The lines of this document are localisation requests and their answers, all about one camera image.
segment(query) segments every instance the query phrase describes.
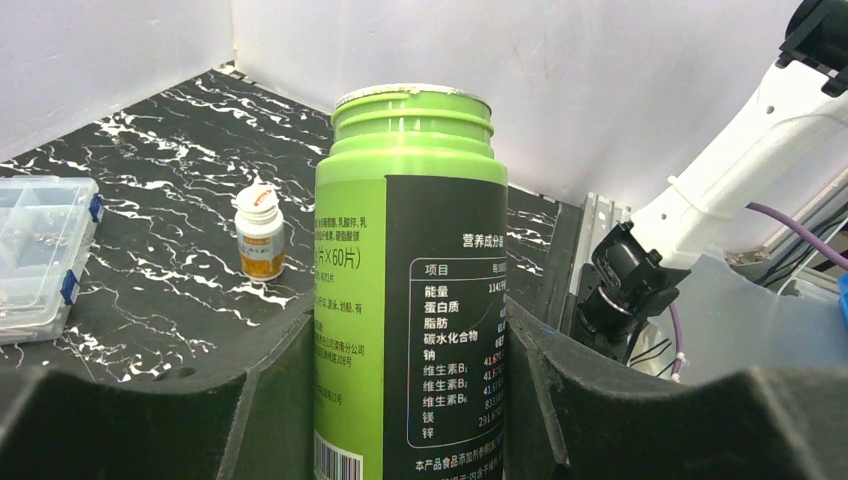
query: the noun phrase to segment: small white bottle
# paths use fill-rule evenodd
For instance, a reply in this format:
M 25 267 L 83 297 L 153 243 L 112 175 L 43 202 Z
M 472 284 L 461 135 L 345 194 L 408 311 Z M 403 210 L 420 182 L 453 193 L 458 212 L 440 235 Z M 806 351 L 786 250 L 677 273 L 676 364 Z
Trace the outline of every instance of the small white bottle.
M 273 280 L 283 272 L 285 224 L 278 204 L 270 185 L 251 185 L 236 196 L 241 270 L 253 281 Z

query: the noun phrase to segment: blue latch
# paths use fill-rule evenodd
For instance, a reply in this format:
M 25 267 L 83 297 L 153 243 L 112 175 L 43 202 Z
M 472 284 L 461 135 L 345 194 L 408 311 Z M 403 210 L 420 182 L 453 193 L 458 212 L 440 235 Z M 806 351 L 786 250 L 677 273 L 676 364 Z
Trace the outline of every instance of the blue latch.
M 65 305 L 74 304 L 74 297 L 76 296 L 78 289 L 79 280 L 77 280 L 77 276 L 74 275 L 73 270 L 68 270 L 68 273 L 65 274 L 65 279 L 62 280 L 62 289 L 59 290 L 59 293 L 62 294 L 62 298 L 65 299 Z
M 88 211 L 91 213 L 91 219 L 94 223 L 100 223 L 103 218 L 103 197 L 99 193 L 91 196 L 91 202 L 88 204 Z
M 842 307 L 842 316 L 848 324 L 848 273 L 839 277 L 836 284 L 839 286 L 839 306 Z

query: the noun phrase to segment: black label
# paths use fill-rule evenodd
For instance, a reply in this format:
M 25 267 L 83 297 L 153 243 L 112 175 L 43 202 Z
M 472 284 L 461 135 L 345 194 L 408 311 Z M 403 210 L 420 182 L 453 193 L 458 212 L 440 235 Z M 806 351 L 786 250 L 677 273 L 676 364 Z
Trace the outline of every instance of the black label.
M 386 179 L 384 476 L 500 480 L 507 188 Z

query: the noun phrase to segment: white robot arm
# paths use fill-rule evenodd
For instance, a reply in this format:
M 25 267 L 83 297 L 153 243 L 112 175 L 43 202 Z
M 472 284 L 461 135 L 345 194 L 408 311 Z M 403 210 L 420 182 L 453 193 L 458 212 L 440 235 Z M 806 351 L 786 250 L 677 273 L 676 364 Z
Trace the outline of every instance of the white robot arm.
M 848 128 L 848 95 L 801 62 L 769 68 L 742 110 L 679 177 L 633 214 L 631 234 L 660 266 L 689 269 L 724 224 L 789 167 Z
M 628 335 L 671 304 L 677 284 L 721 227 L 848 128 L 848 0 L 804 0 L 780 50 L 715 140 L 595 248 L 581 271 L 571 337 L 626 362 Z

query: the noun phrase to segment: nutrition facts table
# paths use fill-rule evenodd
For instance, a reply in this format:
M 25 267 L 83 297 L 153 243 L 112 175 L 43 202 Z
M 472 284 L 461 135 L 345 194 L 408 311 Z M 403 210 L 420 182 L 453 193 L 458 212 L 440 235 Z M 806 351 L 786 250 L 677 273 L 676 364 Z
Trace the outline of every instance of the nutrition facts table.
M 409 267 L 407 441 L 456 445 L 503 415 L 506 257 L 418 258 Z

